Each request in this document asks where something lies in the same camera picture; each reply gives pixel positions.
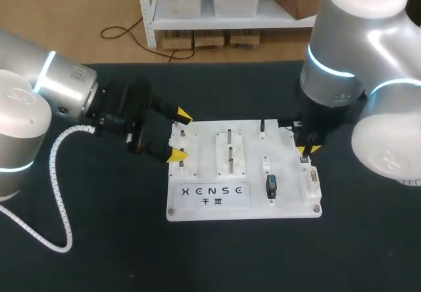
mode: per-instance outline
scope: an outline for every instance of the floor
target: floor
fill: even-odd
[[[139,0],[1,0],[0,30],[30,39],[47,49],[82,63],[166,62],[144,51],[130,36],[105,40],[107,26],[130,26],[141,16]],[[146,45],[143,25],[134,29]],[[303,59],[310,29],[269,30],[253,51],[198,50],[189,60],[174,62],[259,62]]]

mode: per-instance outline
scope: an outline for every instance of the robotic arm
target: robotic arm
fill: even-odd
[[[317,132],[314,107],[318,120],[341,119],[365,92],[356,156],[379,175],[421,185],[421,30],[407,1],[322,0],[300,79],[312,103],[303,126]]]
[[[94,70],[0,32],[0,201],[19,190],[52,114],[71,122],[86,117],[96,134],[106,130],[122,136],[129,152],[184,160],[185,152],[144,142],[149,110],[183,124],[192,121],[179,106],[154,95],[147,82],[98,84]]]

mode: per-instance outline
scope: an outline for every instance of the black table mat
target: black table mat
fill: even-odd
[[[153,82],[195,120],[291,117],[301,62],[95,64],[99,78]],[[22,191],[5,206],[53,243],[65,234],[48,173],[54,119]],[[166,220],[168,167],[129,155],[124,142],[66,139],[57,176],[74,236],[60,255],[0,215],[2,291],[420,291],[421,189],[371,173],[351,149],[352,126],[314,154],[319,219]],[[156,117],[150,135],[166,141]]]

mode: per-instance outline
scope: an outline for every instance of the metal shelf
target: metal shelf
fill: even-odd
[[[161,16],[158,4],[151,27],[155,30],[302,28],[313,27],[316,20],[316,16],[296,20],[273,0],[259,0],[254,18],[217,18],[213,0],[202,0],[201,8],[200,18],[167,19]]]
[[[155,30],[303,28],[313,27],[316,20],[316,16],[295,20],[273,0],[259,0],[254,18],[217,18],[213,0],[202,0],[202,16],[191,19],[163,18],[155,0],[140,0],[140,5],[148,47],[157,47]]]

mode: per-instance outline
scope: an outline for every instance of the wooden block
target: wooden block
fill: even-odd
[[[225,44],[222,30],[195,30],[196,47],[222,47]]]
[[[190,50],[193,45],[191,30],[168,30],[161,39],[163,49]]]
[[[258,45],[260,43],[260,33],[260,29],[231,30],[230,43]]]

